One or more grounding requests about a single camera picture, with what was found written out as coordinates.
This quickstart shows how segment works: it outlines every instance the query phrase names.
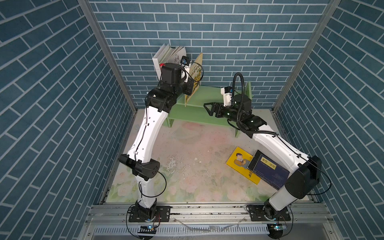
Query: blue brick wallpaper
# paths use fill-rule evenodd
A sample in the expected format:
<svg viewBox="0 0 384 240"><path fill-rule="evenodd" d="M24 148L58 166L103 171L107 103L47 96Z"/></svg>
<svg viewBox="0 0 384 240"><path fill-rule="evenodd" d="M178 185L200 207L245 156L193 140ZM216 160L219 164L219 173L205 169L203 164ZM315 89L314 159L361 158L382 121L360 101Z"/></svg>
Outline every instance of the blue brick wallpaper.
<svg viewBox="0 0 384 240"><path fill-rule="evenodd" d="M345 239L384 239L383 12L342 0L278 110L290 141L323 159L322 198Z"/></svg>
<svg viewBox="0 0 384 240"><path fill-rule="evenodd" d="M0 1L0 239L78 237L131 115L76 0Z"/></svg>
<svg viewBox="0 0 384 240"><path fill-rule="evenodd" d="M228 86L240 71L253 107L271 108L328 0L91 0L137 106L158 79L165 43L204 53L203 85Z"/></svg>

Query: black mounting plate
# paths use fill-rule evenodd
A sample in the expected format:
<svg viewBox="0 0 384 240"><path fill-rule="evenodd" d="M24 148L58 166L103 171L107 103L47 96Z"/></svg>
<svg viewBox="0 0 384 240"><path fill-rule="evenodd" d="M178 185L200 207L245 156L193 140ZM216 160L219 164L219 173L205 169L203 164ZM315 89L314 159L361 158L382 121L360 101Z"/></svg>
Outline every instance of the black mounting plate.
<svg viewBox="0 0 384 240"><path fill-rule="evenodd" d="M133 206L129 214L129 222L146 222L146 219L140 219L136 206ZM156 212L160 213L161 222L169 222L170 206L156 206Z"/></svg>
<svg viewBox="0 0 384 240"><path fill-rule="evenodd" d="M270 221L264 216L263 211L264 205L247 205L247 209L249 211L249 216L251 217L251 221L253 222L260 222L260 221ZM280 218L279 221L290 221L291 216L289 215L288 208L285 207L280 212Z"/></svg>

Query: cartoon character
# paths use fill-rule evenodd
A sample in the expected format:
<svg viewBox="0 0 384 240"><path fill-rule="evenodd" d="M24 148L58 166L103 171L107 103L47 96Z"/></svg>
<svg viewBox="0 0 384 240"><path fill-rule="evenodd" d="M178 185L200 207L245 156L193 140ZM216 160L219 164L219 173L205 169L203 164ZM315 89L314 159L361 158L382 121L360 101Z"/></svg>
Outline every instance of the cartoon character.
<svg viewBox="0 0 384 240"><path fill-rule="evenodd" d="M249 165L249 161L246 159L243 159L243 155L241 153L236 153L236 159L235 159L234 163L237 166L243 167L245 169L247 169L247 167Z"/></svg>

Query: metal corner post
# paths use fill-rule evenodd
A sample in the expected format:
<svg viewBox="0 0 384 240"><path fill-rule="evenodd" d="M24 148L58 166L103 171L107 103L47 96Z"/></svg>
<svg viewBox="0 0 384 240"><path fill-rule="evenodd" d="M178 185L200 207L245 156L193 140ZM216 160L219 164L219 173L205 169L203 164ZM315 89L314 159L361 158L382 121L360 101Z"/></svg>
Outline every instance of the metal corner post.
<svg viewBox="0 0 384 240"><path fill-rule="evenodd" d="M297 76L299 75L299 72L303 68L305 62L307 61L309 55L312 52L312 49L315 47L317 41L319 40L321 34L323 33L325 27L327 26L340 1L341 0L329 0L328 5L324 9L323 15L321 16L319 22L316 24L316 27L314 28L307 45L305 46L302 54L297 60L296 65L293 67L292 72L287 79L287 82L285 83L280 95L277 97L277 100L272 107L272 111L274 113L277 112L277 109L279 109L280 105L283 103L285 96L288 94L289 89L295 82Z"/></svg>
<svg viewBox="0 0 384 240"><path fill-rule="evenodd" d="M132 110L134 113L137 112L137 108L135 106L135 103L131 97L131 95L128 92L127 86L123 80L123 77L121 75L121 72L118 68L118 65L115 61L115 58L112 55L112 52L107 44L107 41L103 35L103 32L101 31L100 25L96 19L96 16L92 10L91 4L89 3L88 0L78 0L81 10L84 12L85 18L87 19L89 25L91 26L91 29L93 33L95 34L95 37L101 47L101 50L103 51L109 66L112 69L113 74L116 77L117 82L120 85L120 88L127 99L129 105L131 106Z"/></svg>

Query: brick wall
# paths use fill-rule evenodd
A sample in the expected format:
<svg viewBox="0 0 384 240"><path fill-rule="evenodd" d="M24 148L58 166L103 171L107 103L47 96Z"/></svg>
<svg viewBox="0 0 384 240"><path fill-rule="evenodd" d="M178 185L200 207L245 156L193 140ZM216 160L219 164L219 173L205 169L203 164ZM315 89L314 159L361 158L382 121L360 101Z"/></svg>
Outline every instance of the brick wall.
<svg viewBox="0 0 384 240"><path fill-rule="evenodd" d="M278 110L290 141L323 159L345 239L383 239L383 12L382 0L342 0Z"/></svg>
<svg viewBox="0 0 384 240"><path fill-rule="evenodd" d="M76 0L0 1L0 239L72 239L132 115Z"/></svg>
<svg viewBox="0 0 384 240"><path fill-rule="evenodd" d="M165 43L204 53L203 85L240 71L253 107L271 108L328 0L122 0L92 8L137 106L157 86L152 56Z"/></svg>

